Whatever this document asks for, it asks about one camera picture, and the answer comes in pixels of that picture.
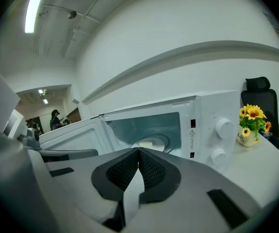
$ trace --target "yellow flower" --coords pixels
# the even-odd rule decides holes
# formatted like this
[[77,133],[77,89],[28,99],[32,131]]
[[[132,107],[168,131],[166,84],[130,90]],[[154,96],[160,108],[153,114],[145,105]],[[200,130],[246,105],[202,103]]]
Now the yellow flower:
[[266,122],[264,125],[265,132],[269,132],[271,127],[272,127],[272,124],[270,122]]
[[253,107],[249,107],[247,109],[246,117],[248,117],[248,120],[251,120],[251,119],[255,120],[257,117],[266,118],[265,115],[263,114],[263,111],[257,105],[253,106]]
[[249,129],[249,128],[243,128],[242,134],[243,134],[244,137],[245,137],[245,136],[249,136],[249,134],[250,134],[250,129]]
[[246,110],[244,108],[240,109],[240,115],[241,117],[244,117],[246,115]]
[[254,107],[254,106],[247,104],[247,106],[244,106],[243,108],[247,111],[249,108],[252,108],[252,107]]

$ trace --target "ceiling pipe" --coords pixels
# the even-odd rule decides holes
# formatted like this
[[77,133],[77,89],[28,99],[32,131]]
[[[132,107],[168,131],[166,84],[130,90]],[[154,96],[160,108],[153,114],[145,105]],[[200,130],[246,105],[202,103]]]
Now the ceiling pipe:
[[[87,15],[91,12],[92,8],[94,7],[94,5],[95,5],[97,2],[98,2],[98,0],[95,0],[95,2],[87,9],[87,11],[84,13],[84,17],[87,16]],[[69,41],[68,41],[68,44],[67,44],[67,46],[66,46],[66,50],[65,50],[65,52],[63,53],[63,57],[64,57],[64,58],[65,58],[65,56],[66,56],[66,54],[67,54],[69,45],[70,45],[70,43],[71,43],[71,41],[72,41],[72,39],[73,39],[73,37],[74,37],[76,31],[78,30],[78,28],[79,28],[79,26],[80,26],[80,24],[81,24],[81,22],[82,22],[82,20],[83,20],[84,17],[81,18],[81,20],[79,21],[78,25],[75,27],[75,30],[73,31],[73,33],[72,33],[72,35],[71,35],[71,37],[70,37],[70,39],[69,39]]]
[[74,32],[74,33],[75,33],[75,32],[80,32],[80,33],[86,34],[86,35],[88,35],[88,36],[92,36],[90,33],[87,33],[87,32],[85,32],[85,31],[82,31],[82,30],[79,30],[79,29],[74,29],[73,32]]
[[[41,7],[44,7],[44,8],[51,8],[51,9],[57,9],[57,10],[62,10],[62,11],[75,11],[75,10],[71,10],[71,9],[67,9],[67,8],[63,8],[63,7],[60,7],[60,6],[55,6],[55,5],[47,5],[47,4],[42,4]],[[90,19],[91,21],[94,21],[94,22],[97,22],[99,24],[101,24],[101,21],[98,21],[97,19],[93,18],[93,17],[90,17],[88,15],[84,15],[78,11],[75,11],[77,13],[77,15],[81,16],[81,17],[84,17],[86,19]]]

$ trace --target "open microwave door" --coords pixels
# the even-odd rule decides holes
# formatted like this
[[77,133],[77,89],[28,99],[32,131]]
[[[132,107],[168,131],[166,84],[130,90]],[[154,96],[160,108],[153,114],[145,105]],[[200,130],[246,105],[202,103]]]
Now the open microwave door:
[[97,150],[98,155],[111,149],[98,117],[82,120],[40,136],[42,151]]

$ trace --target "ceiling light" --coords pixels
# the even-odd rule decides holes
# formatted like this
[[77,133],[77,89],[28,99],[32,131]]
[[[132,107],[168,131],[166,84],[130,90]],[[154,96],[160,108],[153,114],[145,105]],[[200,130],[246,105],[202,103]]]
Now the ceiling light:
[[40,1],[41,0],[29,0],[25,20],[25,33],[33,33]]

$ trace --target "white microwave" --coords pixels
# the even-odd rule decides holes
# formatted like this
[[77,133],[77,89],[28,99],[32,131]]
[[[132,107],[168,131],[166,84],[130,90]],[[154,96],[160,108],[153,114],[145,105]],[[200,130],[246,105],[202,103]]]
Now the white microwave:
[[223,172],[239,124],[239,92],[215,91],[154,101],[82,120],[40,136],[41,153],[106,154],[146,147]]

